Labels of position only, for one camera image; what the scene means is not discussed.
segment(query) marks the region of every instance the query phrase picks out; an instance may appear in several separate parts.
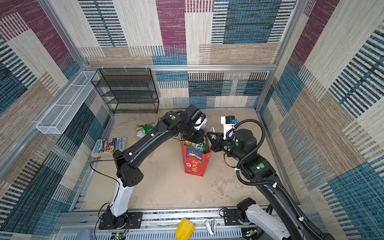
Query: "yellow plastic object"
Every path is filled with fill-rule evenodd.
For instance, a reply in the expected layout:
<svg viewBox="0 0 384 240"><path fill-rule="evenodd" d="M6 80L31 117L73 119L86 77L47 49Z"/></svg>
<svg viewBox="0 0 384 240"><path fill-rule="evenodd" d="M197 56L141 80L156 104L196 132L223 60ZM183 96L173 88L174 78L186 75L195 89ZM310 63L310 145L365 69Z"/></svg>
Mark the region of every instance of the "yellow plastic object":
<svg viewBox="0 0 384 240"><path fill-rule="evenodd" d="M183 218L176 229L177 240L188 240L194 230L195 225L193 225L193 223L188 221L186 218Z"/></svg>

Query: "robotic arm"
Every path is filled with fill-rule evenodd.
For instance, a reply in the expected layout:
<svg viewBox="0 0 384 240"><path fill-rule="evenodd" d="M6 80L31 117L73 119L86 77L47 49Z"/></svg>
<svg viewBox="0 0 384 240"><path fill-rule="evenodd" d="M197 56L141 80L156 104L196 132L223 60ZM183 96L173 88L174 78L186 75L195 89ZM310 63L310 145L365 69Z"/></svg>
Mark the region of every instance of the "robotic arm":
<svg viewBox="0 0 384 240"><path fill-rule="evenodd" d="M248 198L238 204L238 216L242 222L253 222L259 225L273 239L300 240L332 240L329 233L322 233L301 211L297 203L284 189L276 171L269 162L257 153L264 140L264 128L256 120L246 119L236 123L234 116L222 119L224 133L207 132L207 137L214 152L223 151L229 157L239 161L236 172L240 182L254 185L268 199L284 225L261 212L261 208ZM116 186L113 201L101 216L99 229L119 229L127 222L127 206L133 187L143 178L139 170L141 162L163 142L181 133L182 139L201 143L204 131L200 127L206 122L205 114L194 105L184 111L169 111L161 117L155 128L123 152L115 151L113 157L118 169L119 184ZM255 122L263 130L262 139L258 143L252 132L247 129L236 130L244 122ZM242 175L249 180L241 179Z"/></svg>

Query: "book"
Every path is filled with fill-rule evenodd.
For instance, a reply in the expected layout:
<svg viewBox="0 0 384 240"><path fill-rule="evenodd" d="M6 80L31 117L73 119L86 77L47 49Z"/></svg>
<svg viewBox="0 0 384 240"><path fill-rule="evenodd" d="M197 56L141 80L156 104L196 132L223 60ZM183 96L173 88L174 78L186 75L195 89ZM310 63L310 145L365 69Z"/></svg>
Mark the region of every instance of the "book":
<svg viewBox="0 0 384 240"><path fill-rule="evenodd" d="M114 151L123 151L126 137L98 139L91 152L91 157L111 156Z"/></svg>

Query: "white mesh basket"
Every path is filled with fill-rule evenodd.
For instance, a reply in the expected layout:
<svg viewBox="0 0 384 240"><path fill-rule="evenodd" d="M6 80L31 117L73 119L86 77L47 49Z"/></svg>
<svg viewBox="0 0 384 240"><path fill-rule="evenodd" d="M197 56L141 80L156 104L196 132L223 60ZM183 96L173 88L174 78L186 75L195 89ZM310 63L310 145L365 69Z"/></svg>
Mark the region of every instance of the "white mesh basket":
<svg viewBox="0 0 384 240"><path fill-rule="evenodd" d="M99 78L93 71L83 71L80 73L69 88L65 90L64 94L44 115L36 128L43 134L63 134L93 89L92 77Z"/></svg>

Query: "black mesh shelf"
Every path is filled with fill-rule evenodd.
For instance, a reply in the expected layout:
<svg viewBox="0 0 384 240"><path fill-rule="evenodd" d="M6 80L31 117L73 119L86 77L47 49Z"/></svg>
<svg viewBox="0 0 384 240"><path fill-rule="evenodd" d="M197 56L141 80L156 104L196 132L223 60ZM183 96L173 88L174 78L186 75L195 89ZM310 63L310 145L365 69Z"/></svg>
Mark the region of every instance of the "black mesh shelf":
<svg viewBox="0 0 384 240"><path fill-rule="evenodd" d="M98 69L92 81L113 113L157 113L159 97L150 69Z"/></svg>

